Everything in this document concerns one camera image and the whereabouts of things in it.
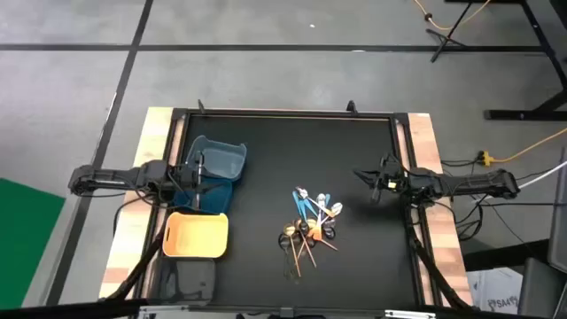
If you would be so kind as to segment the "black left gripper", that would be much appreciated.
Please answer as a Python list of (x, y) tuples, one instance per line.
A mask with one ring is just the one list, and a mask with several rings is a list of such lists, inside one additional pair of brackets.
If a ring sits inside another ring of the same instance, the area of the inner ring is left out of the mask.
[(199, 185), (204, 165), (203, 152), (198, 153), (198, 168), (189, 165), (175, 165), (167, 167), (167, 190), (168, 191), (195, 191), (199, 188), (200, 193), (207, 193), (213, 189), (222, 187), (224, 183), (202, 183)]

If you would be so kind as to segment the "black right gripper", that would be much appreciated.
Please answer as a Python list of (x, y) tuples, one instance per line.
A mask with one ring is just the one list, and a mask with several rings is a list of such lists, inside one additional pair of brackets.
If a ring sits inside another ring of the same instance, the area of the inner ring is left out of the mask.
[(386, 154), (377, 170), (354, 169), (353, 173), (365, 183), (374, 183), (371, 192), (371, 202), (378, 204), (382, 190), (402, 193), (409, 189), (409, 180), (405, 167), (393, 155)]

